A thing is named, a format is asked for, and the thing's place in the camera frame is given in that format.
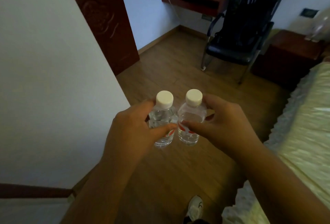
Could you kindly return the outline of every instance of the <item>finger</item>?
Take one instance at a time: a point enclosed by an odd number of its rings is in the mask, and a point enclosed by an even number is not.
[[[164,126],[160,126],[154,129],[151,129],[151,135],[154,142],[159,140],[160,138],[163,138],[165,135],[167,135],[171,130],[176,129],[178,126],[174,123],[170,123]]]
[[[221,109],[227,103],[227,101],[219,96],[211,94],[203,94],[203,102],[208,109],[213,109],[215,111]]]
[[[132,110],[134,115],[145,120],[148,114],[151,112],[154,105],[155,105],[155,101],[153,99],[148,99],[142,101],[139,104],[134,105]]]
[[[192,122],[192,121],[182,121],[182,124],[187,126],[189,130],[199,134],[208,139],[210,133],[212,133],[211,125],[208,122]]]
[[[214,114],[211,114],[211,115],[205,117],[205,120],[206,120],[206,121],[210,121],[210,120],[213,119],[213,117],[214,117]]]

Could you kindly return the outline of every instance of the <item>chair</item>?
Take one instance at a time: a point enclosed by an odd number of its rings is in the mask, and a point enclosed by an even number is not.
[[[212,57],[248,65],[239,84],[249,73],[260,53],[274,22],[271,22],[281,0],[229,0],[226,15],[223,13],[211,22],[207,32],[201,69],[204,71]],[[217,21],[224,17],[222,29],[210,40]]]

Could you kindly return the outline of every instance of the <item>nightstand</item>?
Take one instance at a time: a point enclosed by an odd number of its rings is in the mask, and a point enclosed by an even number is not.
[[[270,40],[265,55],[259,55],[252,67],[254,75],[293,90],[309,70],[321,62],[324,42],[306,41],[305,36],[281,30]]]

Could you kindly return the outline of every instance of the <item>door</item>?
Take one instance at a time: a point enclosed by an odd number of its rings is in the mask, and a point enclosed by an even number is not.
[[[140,58],[123,0],[76,0],[115,75]]]

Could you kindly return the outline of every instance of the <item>white sneaker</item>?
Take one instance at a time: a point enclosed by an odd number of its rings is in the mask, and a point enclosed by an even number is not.
[[[189,217],[191,221],[196,221],[202,218],[203,215],[203,200],[198,195],[195,195],[189,202],[188,212],[185,220]]]

